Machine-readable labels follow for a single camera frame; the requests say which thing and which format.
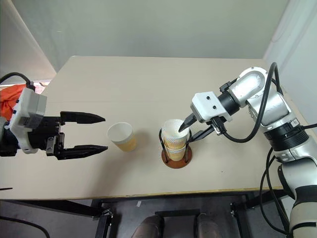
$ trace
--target beige tabletop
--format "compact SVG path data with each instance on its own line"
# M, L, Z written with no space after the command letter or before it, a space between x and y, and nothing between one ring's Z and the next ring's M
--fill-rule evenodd
M82 159L58 161L45 152L0 157L0 199L70 199L255 190L260 185L269 143L259 132L238 144L215 133L191 143L193 159L182 169L161 160L159 130L167 119L185 119L197 92L214 91L251 66L267 68L261 59L190 59L142 57L71 57L44 91L46 116L60 111L98 114L105 122L67 123L65 147L107 145L109 149ZM287 101L303 117L286 95ZM106 136L114 123L132 124L138 147L122 152ZM254 125L247 109L226 123L228 132L247 136ZM193 133L206 128L195 123ZM280 187L278 162L271 166Z

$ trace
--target floor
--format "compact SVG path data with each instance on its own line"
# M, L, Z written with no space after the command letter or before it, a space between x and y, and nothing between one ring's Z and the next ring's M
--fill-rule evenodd
M90 205L91 200L75 200ZM120 201L105 204L111 207L116 216L110 230L111 238L130 238L135 228L147 216L155 211L179 209L200 209L210 214L219 225L223 238L239 238L236 220L231 217L230 203L239 202L239 196L212 196L195 198L160 198ZM273 203L264 207L268 218L273 224L281 226L279 216ZM2 201L0 215L34 222L45 227L51 238L93 238L95 237L98 220L38 208L32 208ZM282 238L283 235L272 230L263 219L259 208L247 211L248 222L255 238ZM194 217L165 218L164 238L192 238ZM44 234L23 224L0 220L1 238L43 238Z

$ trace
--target metal table frame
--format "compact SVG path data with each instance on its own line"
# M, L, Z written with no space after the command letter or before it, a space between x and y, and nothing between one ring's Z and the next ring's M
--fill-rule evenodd
M277 198L286 196L283 190L275 190ZM6 200L8 202L18 203L37 207L41 209L53 210L58 212L70 213L81 216L88 216L92 218L99 218L97 232L95 238L106 238L108 229L112 224L113 216L109 209L103 208L104 203L118 202L122 200L146 200L156 198L188 198L188 197L202 197L202 196L241 196L243 202L240 204L231 203L228 205L231 215L236 219L241 238L251 238L246 209L254 208L260 205L260 197L254 196L253 191L245 192L219 192L219 193L195 193L195 194L176 194L176 195L160 195L160 196L144 196L144 197L124 197L124 198L105 198L93 199L90 206L82 205L68 200ZM269 191L263 193L263 205L272 202L273 198Z

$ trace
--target black cable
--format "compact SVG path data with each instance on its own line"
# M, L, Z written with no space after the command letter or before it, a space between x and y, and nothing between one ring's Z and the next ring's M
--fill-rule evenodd
M273 74L275 74L276 90L279 93L283 94L282 89L280 87L280 83L279 83L277 64L275 62L273 62L271 64L271 67L269 68L269 71L267 74L267 78L266 78L266 82L265 82L265 86L264 86L264 92L263 92L261 105L260 105L260 109L259 109L259 113L258 113L258 118L256 120L256 123L255 123L250 135L248 135L244 139L237 139L237 138L230 136L227 132L224 132L223 135L225 137L227 137L229 140L231 140L233 142L237 142L237 143L246 143L246 142L250 141L257 134L257 132L260 128L261 122L262 122L263 115L264 115L264 111L265 111L266 102L268 99L268 93L269 93L269 89L271 86Z
M11 218L11 217L3 217L3 216L0 216L0 219L6 220L6 221L11 221L11 222L18 222L18 223L22 223L22 224L26 224L26 225L35 227L37 229L40 229L45 234L46 238L50 238L50 234L48 233L48 231L45 228L43 228L37 224L34 224L32 222L27 222L27 221L23 221L20 219Z
M316 123L316 124L311 124L311 125L304 125L304 126L302 126L302 128L303 128L304 130L306 130L306 129L311 129L311 128L315 128L315 127L317 127L317 123Z
M8 78L11 78L12 76L21 77L22 79L24 79L26 87L32 89L33 91L35 91L34 85L32 85L31 81L27 78L27 76L25 76L22 73L18 73L18 72L12 72L12 73L6 74L2 78L0 78L0 84L2 84L4 81L6 81Z
M272 151L273 151L273 148L271 148L270 151L269 151L268 154L267 154L266 161L269 161L268 167L271 166L271 164L273 163L273 161L274 161L274 159L275 159L275 157L273 157L271 160L269 160L270 157L271 157ZM277 232L280 232L280 233L282 233L282 234L287 235L288 233L287 233L286 231L281 230L281 229L275 227L275 226L269 221L269 219L267 218L267 216L266 216L266 214L265 214L265 212L264 212L264 209L263 209L263 198L262 198L262 189L263 189L263 182L264 182L265 175L266 175L266 170L264 171L264 173L263 173L263 175L262 175L261 183L260 183L260 193L259 193L259 197L260 197L260 210L261 210L261 213L262 213L262 215L263 215L265 221L267 222L267 224L268 224L272 229L276 230Z
M267 179L267 184L268 184L268 187L269 187L269 191L274 199L274 202L276 204L276 207L279 211L279 214L281 214L281 218L284 220L284 222L287 224L287 226L289 226L289 220L288 220L288 217L287 215L285 214L283 208L281 207L280 203L278 202L277 200L277 197L275 195L275 192L272 188L272 184L271 184L271 180L269 179L269 164L268 164L268 159L266 160L266 167L265 167L265 172L266 172L266 179Z

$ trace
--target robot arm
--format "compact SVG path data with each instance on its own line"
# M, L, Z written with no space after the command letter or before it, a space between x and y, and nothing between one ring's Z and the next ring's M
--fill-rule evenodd
M104 118L80 112L60 112L60 117L45 117L46 97L36 94L32 88L24 88L13 110L10 122L0 117L0 156L15 156L17 149L24 153L45 150L48 156L58 160L75 159L98 154L108 147L77 145L64 148L64 133L60 128L65 122L91 124Z
M284 100L279 81L276 82L278 91L269 90L273 71L276 70L278 77L274 64L269 73L260 67L246 69L237 79L222 85L222 94L218 97L214 92L196 93L191 104L193 113L184 120L179 131L198 120L209 128L197 132L190 141L216 131L218 135L243 143L252 139L259 129L281 163L278 175L284 190L296 199L289 233L294 237L317 237L317 144L306 134ZM255 126L247 138L236 139L227 134L224 123L232 121L231 116L245 106L259 126Z

